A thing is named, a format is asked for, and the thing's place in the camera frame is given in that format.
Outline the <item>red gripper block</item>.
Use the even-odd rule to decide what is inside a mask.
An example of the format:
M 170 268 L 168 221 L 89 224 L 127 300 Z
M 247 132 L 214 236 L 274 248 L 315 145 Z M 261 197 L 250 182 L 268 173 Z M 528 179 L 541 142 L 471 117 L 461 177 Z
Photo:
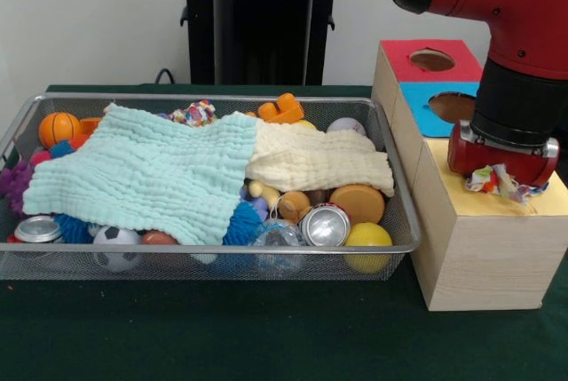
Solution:
M 456 123 L 448 141 L 449 169 L 462 176 L 486 165 L 504 164 L 518 183 L 542 187 L 555 171 L 558 159 L 557 139 L 550 138 L 543 147 L 506 147 L 476 134 L 468 121 Z

